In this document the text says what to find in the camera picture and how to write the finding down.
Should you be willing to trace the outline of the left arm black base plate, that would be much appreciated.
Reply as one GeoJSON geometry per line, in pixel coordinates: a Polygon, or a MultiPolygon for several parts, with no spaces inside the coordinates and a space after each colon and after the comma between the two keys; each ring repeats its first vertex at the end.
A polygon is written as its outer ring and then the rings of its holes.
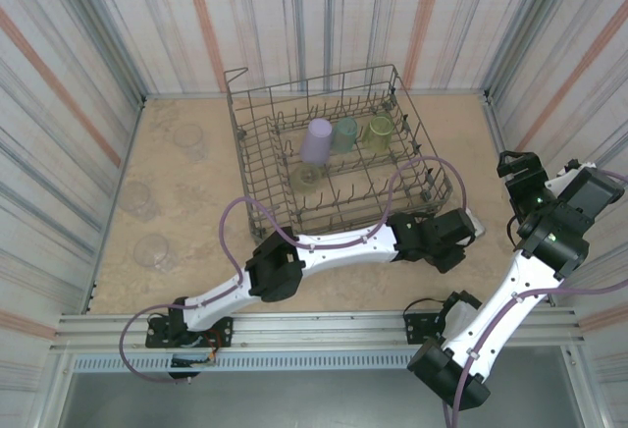
{"type": "Polygon", "coordinates": [[[147,320],[147,348],[229,348],[234,319],[224,317],[210,329],[189,331],[182,318],[151,314],[147,320]]]}

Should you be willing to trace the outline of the aluminium table side rail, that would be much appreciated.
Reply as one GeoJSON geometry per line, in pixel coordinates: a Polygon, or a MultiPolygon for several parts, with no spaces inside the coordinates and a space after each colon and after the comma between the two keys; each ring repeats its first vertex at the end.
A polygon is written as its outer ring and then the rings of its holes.
{"type": "MultiPolygon", "coordinates": [[[[486,124],[489,129],[489,134],[492,139],[496,155],[499,157],[500,153],[504,150],[511,151],[523,151],[530,152],[529,147],[513,147],[508,141],[505,140],[503,128],[499,123],[498,109],[494,102],[494,98],[488,89],[483,89],[480,94],[482,103],[482,109],[485,116],[486,124]]],[[[506,225],[506,235],[511,242],[513,248],[520,242],[520,238],[515,234],[513,227],[519,225],[515,215],[509,219],[506,225]]]]}
{"type": "Polygon", "coordinates": [[[78,311],[79,315],[83,315],[89,312],[90,308],[91,308],[91,302],[93,299],[93,294],[94,291],[97,289],[98,287],[98,276],[100,273],[100,269],[102,266],[102,262],[104,259],[104,255],[105,255],[105,249],[106,249],[106,244],[107,244],[107,239],[109,238],[109,235],[111,233],[112,227],[113,227],[113,223],[115,220],[115,215],[116,215],[116,210],[117,210],[117,205],[118,205],[118,199],[119,196],[121,194],[122,191],[122,186],[123,186],[123,182],[125,179],[125,175],[129,166],[129,163],[131,161],[131,156],[132,156],[132,150],[133,150],[133,145],[134,142],[136,140],[137,137],[137,132],[141,123],[141,119],[142,119],[142,113],[144,111],[145,108],[145,104],[146,104],[146,97],[142,97],[140,102],[137,105],[137,109],[136,109],[136,116],[134,119],[134,122],[132,124],[132,128],[131,128],[131,133],[130,133],[130,137],[129,137],[129,141],[125,150],[125,155],[123,156],[123,160],[121,163],[121,166],[118,170],[118,177],[117,177],[117,181],[115,183],[115,189],[114,189],[114,193],[111,197],[111,201],[110,201],[110,209],[109,209],[109,214],[107,216],[107,222],[102,230],[102,233],[100,235],[100,243],[98,246],[98,251],[97,251],[97,255],[95,257],[95,261],[93,263],[93,267],[92,267],[92,273],[89,279],[89,283],[86,287],[86,290],[84,292],[84,296],[83,296],[83,300],[82,300],[82,305],[80,310],[78,311]]]}

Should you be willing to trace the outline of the grey metal panel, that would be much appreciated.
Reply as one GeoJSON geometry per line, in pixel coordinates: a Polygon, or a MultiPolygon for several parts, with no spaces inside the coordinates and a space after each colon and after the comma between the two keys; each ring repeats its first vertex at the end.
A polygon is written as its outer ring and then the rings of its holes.
{"type": "MultiPolygon", "coordinates": [[[[584,428],[558,348],[506,349],[488,386],[458,428],[584,428]]],[[[60,428],[445,428],[445,419],[405,369],[223,372],[178,386],[79,374],[60,428]]]]}

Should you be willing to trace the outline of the lilac plastic cup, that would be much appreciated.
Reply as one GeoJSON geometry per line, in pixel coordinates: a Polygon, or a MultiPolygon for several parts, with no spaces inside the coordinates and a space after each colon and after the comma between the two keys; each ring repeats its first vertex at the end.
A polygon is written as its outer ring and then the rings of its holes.
{"type": "Polygon", "coordinates": [[[313,119],[307,127],[299,156],[302,162],[323,166],[329,159],[333,126],[326,119],[313,119]]]}

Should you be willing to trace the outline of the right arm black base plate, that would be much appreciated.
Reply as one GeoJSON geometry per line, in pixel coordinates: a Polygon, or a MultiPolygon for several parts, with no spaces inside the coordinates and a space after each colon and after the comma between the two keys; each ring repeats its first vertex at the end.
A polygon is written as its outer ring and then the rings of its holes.
{"type": "Polygon", "coordinates": [[[441,343],[445,330],[442,311],[408,311],[402,314],[406,340],[409,345],[423,345],[428,340],[441,343]]]}

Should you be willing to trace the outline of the green translucent plastic cup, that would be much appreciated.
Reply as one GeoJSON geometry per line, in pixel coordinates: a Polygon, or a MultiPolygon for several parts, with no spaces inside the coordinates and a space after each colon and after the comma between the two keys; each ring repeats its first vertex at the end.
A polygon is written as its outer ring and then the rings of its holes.
{"type": "Polygon", "coordinates": [[[362,144],[373,153],[384,153],[389,149],[393,134],[393,120],[389,115],[372,118],[365,128],[362,144]]]}

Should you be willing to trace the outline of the clear plastic cup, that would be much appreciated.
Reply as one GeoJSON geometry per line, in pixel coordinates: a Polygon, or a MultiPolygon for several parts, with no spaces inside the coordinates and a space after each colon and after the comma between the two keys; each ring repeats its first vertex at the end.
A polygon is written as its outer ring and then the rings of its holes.
{"type": "Polygon", "coordinates": [[[203,130],[195,124],[179,127],[173,136],[174,144],[192,162],[202,161],[207,156],[203,130]]]}
{"type": "Polygon", "coordinates": [[[154,217],[150,189],[141,182],[132,181],[123,185],[118,197],[118,206],[144,222],[154,217]]]}
{"type": "Polygon", "coordinates": [[[159,234],[141,238],[133,248],[135,263],[143,268],[169,272],[177,266],[177,257],[169,241],[159,234]]]}

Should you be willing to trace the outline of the long aluminium mounting rail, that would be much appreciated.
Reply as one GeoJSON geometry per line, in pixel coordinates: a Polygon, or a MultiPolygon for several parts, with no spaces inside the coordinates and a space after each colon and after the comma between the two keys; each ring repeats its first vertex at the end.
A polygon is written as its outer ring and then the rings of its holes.
{"type": "MultiPolygon", "coordinates": [[[[128,315],[60,319],[54,353],[115,353],[128,315]]],[[[407,346],[399,311],[240,313],[220,337],[223,351],[390,349],[407,346]]],[[[508,340],[511,347],[579,346],[585,342],[571,308],[537,306],[508,340]]]]}

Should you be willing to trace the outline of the teal translucent plastic cup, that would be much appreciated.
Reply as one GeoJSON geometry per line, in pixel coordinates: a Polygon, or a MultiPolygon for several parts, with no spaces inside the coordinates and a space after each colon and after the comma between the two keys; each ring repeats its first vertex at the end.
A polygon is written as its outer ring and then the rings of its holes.
{"type": "Polygon", "coordinates": [[[332,150],[338,154],[351,151],[355,144],[358,126],[352,117],[340,119],[333,129],[332,150]]]}

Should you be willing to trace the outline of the grey wire dish rack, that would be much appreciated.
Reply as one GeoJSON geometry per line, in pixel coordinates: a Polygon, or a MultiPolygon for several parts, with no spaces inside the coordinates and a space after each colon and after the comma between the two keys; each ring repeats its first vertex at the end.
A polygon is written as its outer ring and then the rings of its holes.
{"type": "Polygon", "coordinates": [[[272,215],[247,206],[255,241],[269,236],[274,223],[319,235],[374,223],[386,208],[436,214],[447,204],[453,185],[394,65],[257,87],[247,85],[246,74],[231,69],[224,79],[243,191],[272,215]],[[362,144],[378,115],[393,122],[389,149],[380,154],[362,144]],[[335,125],[345,117],[358,126],[351,151],[331,152],[315,192],[294,193],[289,175],[301,162],[308,124],[321,118],[335,125]]]}

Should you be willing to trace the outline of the yellow translucent plastic cup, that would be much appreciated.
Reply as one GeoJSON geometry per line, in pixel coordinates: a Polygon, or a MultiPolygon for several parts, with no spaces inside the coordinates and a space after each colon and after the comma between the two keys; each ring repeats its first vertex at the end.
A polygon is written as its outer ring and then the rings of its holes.
{"type": "Polygon", "coordinates": [[[322,178],[321,169],[311,163],[298,164],[289,175],[289,185],[294,193],[310,194],[317,190],[322,178]]]}

